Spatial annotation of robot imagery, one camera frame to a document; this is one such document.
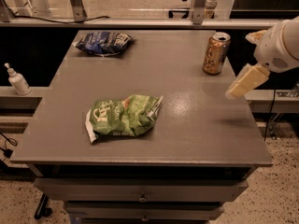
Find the gold can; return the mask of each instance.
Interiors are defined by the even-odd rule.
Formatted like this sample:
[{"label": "gold can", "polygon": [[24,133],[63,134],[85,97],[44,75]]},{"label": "gold can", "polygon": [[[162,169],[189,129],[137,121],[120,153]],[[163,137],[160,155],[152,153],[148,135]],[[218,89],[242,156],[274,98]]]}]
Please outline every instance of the gold can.
[{"label": "gold can", "polygon": [[210,75],[221,72],[231,37],[223,32],[217,32],[208,39],[203,70]]}]

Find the drawer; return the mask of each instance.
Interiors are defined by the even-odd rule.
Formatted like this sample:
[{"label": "drawer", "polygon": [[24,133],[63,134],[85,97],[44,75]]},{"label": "drawer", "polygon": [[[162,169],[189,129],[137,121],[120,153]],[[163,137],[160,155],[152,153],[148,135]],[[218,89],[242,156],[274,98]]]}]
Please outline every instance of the drawer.
[{"label": "drawer", "polygon": [[37,178],[35,186],[53,200],[130,202],[231,202],[246,181]]},{"label": "drawer", "polygon": [[215,205],[196,203],[95,203],[67,202],[71,217],[149,220],[214,220],[223,213]]}]

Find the cable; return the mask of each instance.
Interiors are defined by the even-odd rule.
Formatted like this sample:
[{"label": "cable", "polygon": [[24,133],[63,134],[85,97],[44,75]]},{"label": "cable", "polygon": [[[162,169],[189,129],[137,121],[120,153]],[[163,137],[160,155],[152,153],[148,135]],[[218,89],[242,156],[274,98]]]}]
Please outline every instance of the cable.
[{"label": "cable", "polygon": [[273,98],[272,98],[272,102],[271,102],[271,105],[270,105],[270,110],[269,110],[269,116],[268,116],[268,119],[267,119],[267,123],[265,125],[265,131],[264,131],[264,135],[263,135],[263,140],[265,141],[265,138],[267,136],[267,132],[268,132],[268,126],[269,126],[269,121],[271,119],[271,114],[272,114],[272,110],[273,110],[273,106],[274,106],[274,102],[275,102],[275,94],[276,94],[276,89],[273,90]]},{"label": "cable", "polygon": [[5,157],[7,157],[7,158],[10,158],[10,156],[12,155],[12,153],[13,153],[13,151],[11,150],[11,149],[9,149],[9,148],[7,148],[7,142],[9,142],[12,146],[16,146],[16,145],[18,145],[18,142],[17,142],[17,140],[15,140],[15,139],[13,139],[13,138],[7,138],[4,134],[2,134],[1,132],[0,132],[0,135],[2,135],[5,139],[6,139],[6,141],[4,142],[4,146],[5,146],[5,148],[1,148],[0,147],[0,150],[3,152],[3,154],[4,154],[4,156]]},{"label": "cable", "polygon": [[71,24],[71,23],[81,23],[81,22],[85,22],[85,21],[93,21],[93,20],[97,20],[97,19],[109,19],[110,17],[109,16],[99,16],[99,17],[82,20],[82,21],[57,21],[57,20],[44,19],[44,18],[39,18],[39,17],[31,17],[31,16],[15,16],[15,18],[38,19],[38,20],[49,21],[49,22],[54,22],[54,23]]}]

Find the pump bottle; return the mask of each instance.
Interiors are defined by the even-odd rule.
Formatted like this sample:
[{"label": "pump bottle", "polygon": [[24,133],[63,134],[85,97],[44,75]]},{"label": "pump bottle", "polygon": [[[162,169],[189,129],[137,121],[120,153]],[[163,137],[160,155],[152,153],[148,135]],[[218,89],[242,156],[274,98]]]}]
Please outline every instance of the pump bottle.
[{"label": "pump bottle", "polygon": [[31,89],[24,76],[20,73],[17,73],[13,68],[10,68],[8,63],[5,63],[5,67],[7,68],[7,72],[9,73],[8,81],[16,90],[16,92],[19,95],[28,94]]}]

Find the snack bag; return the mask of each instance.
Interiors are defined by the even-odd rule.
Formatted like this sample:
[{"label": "snack bag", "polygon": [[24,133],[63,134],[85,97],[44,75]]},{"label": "snack bag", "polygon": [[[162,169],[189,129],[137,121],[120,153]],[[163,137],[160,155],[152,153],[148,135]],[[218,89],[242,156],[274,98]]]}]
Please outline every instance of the snack bag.
[{"label": "snack bag", "polygon": [[114,56],[126,50],[133,38],[126,34],[98,31],[86,34],[76,48],[91,55]]},{"label": "snack bag", "polygon": [[136,137],[147,132],[155,125],[162,100],[135,94],[123,101],[96,101],[85,123],[91,142],[100,135]]}]

